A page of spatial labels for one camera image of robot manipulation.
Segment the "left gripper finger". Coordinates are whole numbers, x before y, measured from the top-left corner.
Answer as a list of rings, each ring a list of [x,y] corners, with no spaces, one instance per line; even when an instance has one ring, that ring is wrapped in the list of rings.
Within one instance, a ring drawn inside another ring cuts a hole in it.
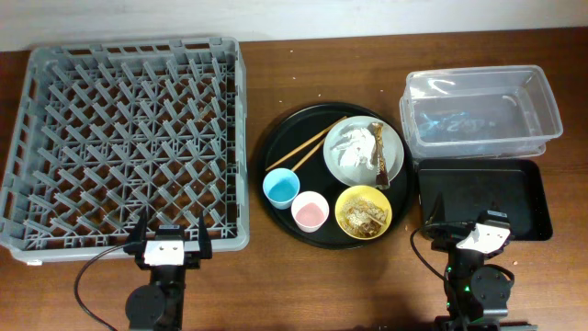
[[[143,243],[146,235],[147,222],[148,212],[143,210],[140,214],[139,220],[127,237],[127,244],[129,246],[135,246]]]
[[[212,258],[212,244],[203,214],[198,218],[198,247],[200,258]]]

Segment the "brown snack wrapper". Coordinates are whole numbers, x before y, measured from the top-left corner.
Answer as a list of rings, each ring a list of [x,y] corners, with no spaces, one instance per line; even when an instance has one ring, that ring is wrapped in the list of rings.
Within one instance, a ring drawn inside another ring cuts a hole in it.
[[[375,137],[375,160],[378,167],[376,174],[376,188],[385,190],[390,187],[386,159],[383,153],[383,124],[379,122],[371,123],[371,129]]]

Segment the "yellow bowl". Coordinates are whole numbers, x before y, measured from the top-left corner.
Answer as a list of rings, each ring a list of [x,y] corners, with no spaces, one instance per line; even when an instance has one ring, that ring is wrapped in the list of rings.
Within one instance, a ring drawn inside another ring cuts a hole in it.
[[[335,203],[335,220],[349,236],[373,240],[391,225],[393,210],[389,200],[378,189],[353,186],[344,190]]]

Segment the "grey plate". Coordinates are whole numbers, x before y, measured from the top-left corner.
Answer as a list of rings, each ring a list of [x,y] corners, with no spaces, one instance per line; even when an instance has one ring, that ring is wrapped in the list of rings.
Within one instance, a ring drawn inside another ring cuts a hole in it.
[[[354,128],[371,129],[371,123],[379,122],[383,124],[383,153],[386,159],[389,180],[392,181],[401,171],[404,150],[399,134],[383,120],[378,120],[369,116],[354,116],[337,123],[327,134],[322,149],[323,159],[331,174],[343,184],[353,187],[356,185],[376,186],[376,174],[378,167],[375,160],[375,151],[373,154],[374,168],[366,169],[364,165],[360,167],[339,166],[337,158],[339,153],[331,150],[337,143],[342,141],[342,135]]]

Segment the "blue cup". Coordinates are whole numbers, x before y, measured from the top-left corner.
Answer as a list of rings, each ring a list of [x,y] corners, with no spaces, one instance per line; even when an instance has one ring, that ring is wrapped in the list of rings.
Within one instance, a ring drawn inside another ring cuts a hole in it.
[[[271,205],[278,210],[288,209],[300,192],[300,180],[290,169],[269,171],[262,184],[263,192]]]

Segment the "white tissue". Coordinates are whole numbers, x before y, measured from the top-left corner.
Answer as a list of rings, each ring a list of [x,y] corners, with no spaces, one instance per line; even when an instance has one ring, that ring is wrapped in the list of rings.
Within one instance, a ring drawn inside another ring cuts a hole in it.
[[[374,134],[366,128],[354,128],[342,135],[342,141],[331,148],[339,153],[337,162],[339,166],[360,167],[372,170],[373,154],[376,148]]]

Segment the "pink cup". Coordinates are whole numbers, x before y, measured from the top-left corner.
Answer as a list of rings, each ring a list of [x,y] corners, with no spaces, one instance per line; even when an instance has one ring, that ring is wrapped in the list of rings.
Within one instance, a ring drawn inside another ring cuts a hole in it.
[[[326,198],[320,193],[304,191],[293,200],[290,212],[301,231],[313,233],[326,222],[330,207]]]

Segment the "wooden chopstick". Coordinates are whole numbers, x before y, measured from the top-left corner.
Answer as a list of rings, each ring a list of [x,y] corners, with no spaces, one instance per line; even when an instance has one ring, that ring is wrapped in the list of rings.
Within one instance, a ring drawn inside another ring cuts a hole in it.
[[[303,166],[319,149],[324,145],[325,138],[323,138],[318,144],[310,149],[310,151],[304,155],[298,163],[296,163],[290,170],[296,172],[301,166]]]
[[[297,154],[298,152],[300,152],[301,150],[303,150],[304,148],[306,148],[308,145],[314,143],[319,138],[323,137],[324,134],[328,133],[328,131],[332,127],[334,127],[337,123],[339,123],[340,121],[342,121],[342,120],[344,120],[346,118],[347,118],[347,116],[344,116],[341,119],[339,119],[338,121],[336,121],[335,123],[333,123],[330,126],[328,126],[327,128],[323,129],[322,131],[319,131],[317,134],[315,134],[314,136],[312,136],[309,140],[307,140],[306,142],[302,143],[298,147],[294,148],[293,150],[291,150],[290,152],[288,152],[287,154],[285,154],[284,156],[282,156],[275,163],[273,163],[272,165],[267,166],[266,169],[265,169],[265,171],[272,170],[273,168],[277,167],[278,165],[280,165],[281,163],[283,163],[284,161],[286,161],[287,159],[289,159],[294,154]]]

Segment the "rice and nutshell waste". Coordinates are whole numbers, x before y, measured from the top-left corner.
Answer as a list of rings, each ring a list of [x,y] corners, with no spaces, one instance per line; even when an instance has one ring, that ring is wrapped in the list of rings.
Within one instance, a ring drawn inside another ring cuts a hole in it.
[[[384,228],[389,211],[370,200],[357,198],[344,204],[342,215],[342,225],[349,234],[368,239],[375,237]]]

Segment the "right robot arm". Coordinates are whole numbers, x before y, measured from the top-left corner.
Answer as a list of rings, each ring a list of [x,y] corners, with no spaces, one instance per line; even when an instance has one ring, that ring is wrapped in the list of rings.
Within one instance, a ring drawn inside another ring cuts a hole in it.
[[[514,238],[508,216],[500,211],[482,211],[475,221],[446,219],[442,194],[435,199],[423,232],[432,239],[431,249],[446,253],[447,265],[433,273],[442,280],[447,297],[447,316],[435,318],[433,329],[537,330],[528,322],[503,324],[515,275],[487,261],[500,255]]]

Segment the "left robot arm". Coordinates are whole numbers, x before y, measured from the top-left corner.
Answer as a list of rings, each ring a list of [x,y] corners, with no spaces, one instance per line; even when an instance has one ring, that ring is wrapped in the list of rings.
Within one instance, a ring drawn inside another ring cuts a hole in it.
[[[147,237],[147,215],[140,216],[125,241],[124,252],[134,256],[149,283],[128,297],[125,313],[131,330],[180,330],[183,325],[186,273],[212,258],[212,244],[202,216],[198,217],[198,249],[185,248],[181,225],[162,225],[153,239]]]

